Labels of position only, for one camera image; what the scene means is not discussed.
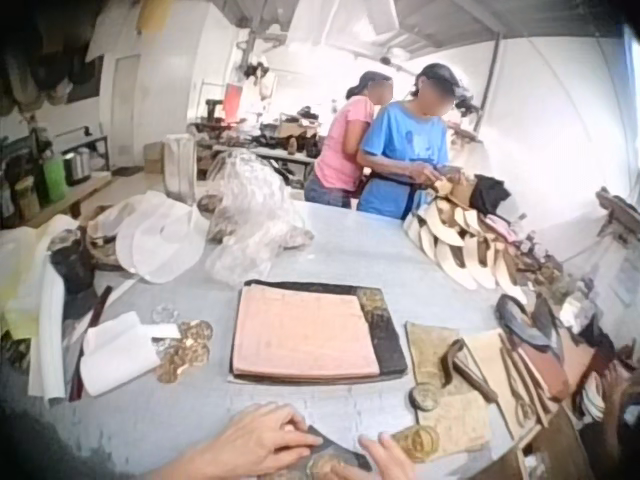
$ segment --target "hand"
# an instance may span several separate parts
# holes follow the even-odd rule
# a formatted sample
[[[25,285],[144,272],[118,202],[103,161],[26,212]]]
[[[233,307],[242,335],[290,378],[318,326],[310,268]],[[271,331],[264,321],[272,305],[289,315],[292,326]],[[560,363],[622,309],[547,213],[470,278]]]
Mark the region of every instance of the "hand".
[[[238,414],[220,436],[152,478],[217,480],[273,473],[322,443],[306,430],[304,418],[290,405],[254,405]]]
[[[334,465],[331,476],[326,480],[415,480],[416,472],[413,463],[405,455],[398,444],[386,433],[381,433],[378,442],[360,437],[360,446],[369,454],[378,467],[379,477],[350,465]]]
[[[618,405],[628,385],[629,378],[623,376],[615,361],[612,362],[602,378],[604,404],[609,406]]]
[[[453,184],[459,184],[462,182],[463,179],[463,174],[462,174],[462,168],[460,167],[453,167],[451,165],[443,165],[441,167],[437,168],[437,172],[444,176],[444,178],[447,179],[448,182],[453,183]]]
[[[433,185],[437,180],[442,178],[435,169],[424,162],[412,162],[407,166],[407,175],[420,185]]]

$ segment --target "pink leather sheet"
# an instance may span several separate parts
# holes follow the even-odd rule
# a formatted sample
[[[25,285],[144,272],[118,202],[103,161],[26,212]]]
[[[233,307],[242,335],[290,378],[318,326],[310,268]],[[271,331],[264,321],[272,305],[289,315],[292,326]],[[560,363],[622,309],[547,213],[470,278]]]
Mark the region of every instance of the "pink leather sheet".
[[[233,373],[331,380],[375,377],[380,368],[356,297],[251,285],[242,291]]]

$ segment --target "pink t-shirt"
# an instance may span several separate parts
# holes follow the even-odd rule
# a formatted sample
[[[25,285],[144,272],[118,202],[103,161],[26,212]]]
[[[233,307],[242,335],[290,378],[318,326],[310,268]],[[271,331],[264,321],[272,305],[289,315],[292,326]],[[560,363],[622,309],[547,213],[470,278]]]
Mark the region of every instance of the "pink t-shirt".
[[[315,162],[316,175],[327,188],[353,191],[362,175],[362,166],[355,155],[347,155],[342,150],[347,123],[351,120],[373,121],[373,103],[368,97],[356,95],[336,113],[329,133],[324,139],[322,152]]]

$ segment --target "wooden shelf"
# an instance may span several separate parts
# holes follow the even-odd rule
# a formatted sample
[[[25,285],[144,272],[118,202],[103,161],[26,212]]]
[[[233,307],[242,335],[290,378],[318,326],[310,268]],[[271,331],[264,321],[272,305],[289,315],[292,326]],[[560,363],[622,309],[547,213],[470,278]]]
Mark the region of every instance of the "wooden shelf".
[[[62,200],[46,206],[45,208],[40,210],[40,213],[38,213],[38,215],[30,220],[27,220],[21,226],[38,228],[47,223],[59,213],[66,212],[67,210],[71,210],[72,216],[74,216],[74,210],[76,209],[76,207],[79,207],[80,202],[86,200],[98,190],[106,187],[109,183],[111,183],[111,180],[111,173],[109,172],[94,172],[91,175],[91,178],[86,182],[81,183],[80,185],[76,185],[75,187],[69,187],[67,195]]]

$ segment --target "clear plastic bag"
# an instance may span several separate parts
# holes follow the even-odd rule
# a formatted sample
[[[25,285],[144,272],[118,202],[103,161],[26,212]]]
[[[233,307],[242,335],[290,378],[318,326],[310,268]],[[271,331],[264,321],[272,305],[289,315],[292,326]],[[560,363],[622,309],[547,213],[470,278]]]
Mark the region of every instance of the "clear plastic bag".
[[[206,264],[213,278],[233,286],[263,278],[282,249],[313,240],[283,179],[249,150],[220,155],[207,180],[207,193],[219,199],[209,238],[222,241]]]

